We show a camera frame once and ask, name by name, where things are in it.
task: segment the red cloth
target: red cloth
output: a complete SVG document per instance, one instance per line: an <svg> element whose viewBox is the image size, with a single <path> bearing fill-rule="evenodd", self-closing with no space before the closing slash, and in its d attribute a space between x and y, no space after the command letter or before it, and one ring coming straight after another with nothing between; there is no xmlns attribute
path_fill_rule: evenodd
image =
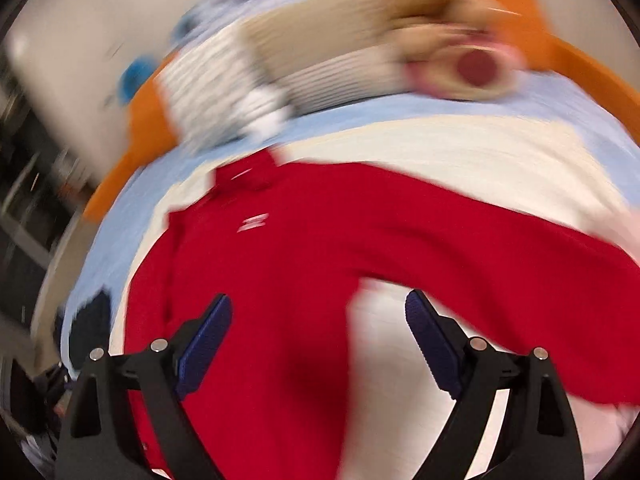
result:
<svg viewBox="0 0 640 480"><path fill-rule="evenodd" d="M361 278L421 288L516 352L550 351L568 390L640 404L640 268L551 222L361 163L223 166L135 274L126 352L218 292L231 329L184 408L228 480L330 480L348 400L345 306ZM148 458L162 466L140 400Z"/></svg>

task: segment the pink object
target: pink object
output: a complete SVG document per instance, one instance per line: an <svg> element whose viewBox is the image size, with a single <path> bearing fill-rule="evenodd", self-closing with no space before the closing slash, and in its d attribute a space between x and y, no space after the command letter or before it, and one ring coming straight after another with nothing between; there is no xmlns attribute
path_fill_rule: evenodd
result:
<svg viewBox="0 0 640 480"><path fill-rule="evenodd" d="M428 61L409 62L413 90L441 99L487 100L514 91L522 55L489 34L473 34L435 52Z"/></svg>

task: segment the dark cloth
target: dark cloth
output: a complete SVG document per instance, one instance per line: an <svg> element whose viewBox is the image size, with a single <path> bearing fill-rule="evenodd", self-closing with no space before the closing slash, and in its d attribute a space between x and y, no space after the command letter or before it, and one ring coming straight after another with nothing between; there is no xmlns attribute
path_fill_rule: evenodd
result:
<svg viewBox="0 0 640 480"><path fill-rule="evenodd" d="M111 298L101 290L84 305L71 323L69 360L76 370L82 368L89 352L98 346L109 347L111 333Z"/></svg>

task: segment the beige cloth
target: beige cloth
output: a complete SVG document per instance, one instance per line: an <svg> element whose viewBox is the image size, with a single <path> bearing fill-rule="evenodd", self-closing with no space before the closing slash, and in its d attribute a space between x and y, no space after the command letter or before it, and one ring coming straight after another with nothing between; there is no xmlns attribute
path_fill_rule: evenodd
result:
<svg viewBox="0 0 640 480"><path fill-rule="evenodd" d="M390 28L385 0L306 0L242 24L272 81L375 46Z"/></svg>
<svg viewBox="0 0 640 480"><path fill-rule="evenodd" d="M585 230L617 245L640 265L640 209L595 215Z"/></svg>
<svg viewBox="0 0 640 480"><path fill-rule="evenodd" d="M299 115L408 89L398 53L389 44L323 61L283 77L278 85L287 89Z"/></svg>

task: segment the white wall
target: white wall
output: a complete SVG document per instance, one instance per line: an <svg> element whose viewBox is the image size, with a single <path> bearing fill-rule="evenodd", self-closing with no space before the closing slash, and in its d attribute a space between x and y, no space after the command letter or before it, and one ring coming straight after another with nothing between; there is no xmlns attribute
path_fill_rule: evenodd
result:
<svg viewBox="0 0 640 480"><path fill-rule="evenodd" d="M610 0L538 0L553 33L640 90L640 47Z"/></svg>
<svg viewBox="0 0 640 480"><path fill-rule="evenodd" d="M7 38L34 110L101 180L127 146L114 98L140 54L167 53L169 33L196 0L29 0Z"/></svg>

